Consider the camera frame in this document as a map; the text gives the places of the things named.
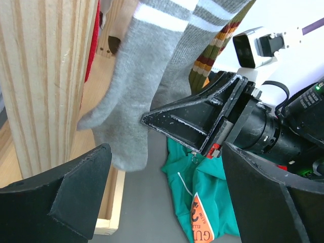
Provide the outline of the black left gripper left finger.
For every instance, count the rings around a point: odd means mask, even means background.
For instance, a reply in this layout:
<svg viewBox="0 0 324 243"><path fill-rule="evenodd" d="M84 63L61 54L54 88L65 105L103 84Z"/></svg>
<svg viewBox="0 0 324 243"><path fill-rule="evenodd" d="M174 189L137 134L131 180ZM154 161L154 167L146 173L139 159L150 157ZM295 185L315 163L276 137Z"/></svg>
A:
<svg viewBox="0 0 324 243"><path fill-rule="evenodd" d="M1 242L88 242L111 163L102 144L53 169L1 188Z"/></svg>

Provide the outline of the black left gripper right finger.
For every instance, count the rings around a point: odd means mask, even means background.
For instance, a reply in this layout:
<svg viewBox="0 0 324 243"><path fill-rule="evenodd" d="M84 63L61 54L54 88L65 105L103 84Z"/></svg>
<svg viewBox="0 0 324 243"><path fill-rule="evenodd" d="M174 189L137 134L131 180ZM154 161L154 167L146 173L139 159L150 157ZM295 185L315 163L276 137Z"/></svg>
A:
<svg viewBox="0 0 324 243"><path fill-rule="evenodd" d="M323 242L323 183L230 143L222 160L242 242Z"/></svg>

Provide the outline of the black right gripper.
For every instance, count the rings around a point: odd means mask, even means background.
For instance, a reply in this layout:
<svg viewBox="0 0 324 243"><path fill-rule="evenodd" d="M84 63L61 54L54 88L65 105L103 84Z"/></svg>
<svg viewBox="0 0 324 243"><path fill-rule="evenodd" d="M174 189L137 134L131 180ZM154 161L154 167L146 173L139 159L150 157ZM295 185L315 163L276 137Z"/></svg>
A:
<svg viewBox="0 0 324 243"><path fill-rule="evenodd" d="M221 94L224 100L207 100ZM141 122L207 158L218 157L225 142L262 158L297 158L303 139L271 115L260 96L245 76L219 71L197 94L156 106Z"/></svg>

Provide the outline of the olive orange striped sock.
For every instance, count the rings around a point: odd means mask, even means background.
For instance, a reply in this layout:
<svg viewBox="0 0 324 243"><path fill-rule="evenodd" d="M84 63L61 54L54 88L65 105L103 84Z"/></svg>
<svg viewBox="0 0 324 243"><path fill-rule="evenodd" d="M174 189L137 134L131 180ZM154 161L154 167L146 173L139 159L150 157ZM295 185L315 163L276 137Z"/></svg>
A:
<svg viewBox="0 0 324 243"><path fill-rule="evenodd" d="M210 44L194 62L189 74L189 83L193 94L198 93L210 82L208 76L215 60L226 48L227 44L233 37L234 32L237 30L254 3L255 1L249 1L248 4L217 33Z"/></svg>

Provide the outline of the grey sock with white stripes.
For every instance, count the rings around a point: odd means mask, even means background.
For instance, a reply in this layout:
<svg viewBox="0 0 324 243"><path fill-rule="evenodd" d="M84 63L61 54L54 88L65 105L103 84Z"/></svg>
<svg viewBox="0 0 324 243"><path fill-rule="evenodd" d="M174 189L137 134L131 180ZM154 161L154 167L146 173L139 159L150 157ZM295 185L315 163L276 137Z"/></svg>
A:
<svg viewBox="0 0 324 243"><path fill-rule="evenodd" d="M139 1L117 52L108 90L78 122L96 144L111 146L115 168L145 168L148 129L140 124L150 109L167 64L188 26L197 1Z"/></svg>

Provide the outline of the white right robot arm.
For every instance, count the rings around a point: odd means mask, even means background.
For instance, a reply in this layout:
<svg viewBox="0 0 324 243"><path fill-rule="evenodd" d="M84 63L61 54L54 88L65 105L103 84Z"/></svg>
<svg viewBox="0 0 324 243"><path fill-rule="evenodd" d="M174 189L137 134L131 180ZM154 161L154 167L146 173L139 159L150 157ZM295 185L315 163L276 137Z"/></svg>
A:
<svg viewBox="0 0 324 243"><path fill-rule="evenodd" d="M323 158L323 73L319 59L323 26L266 34L254 28L233 37L237 72L211 73L193 95L156 108L142 123L169 137L169 180L194 170L209 173L225 159L225 143L254 153L302 177L320 176Z"/></svg>

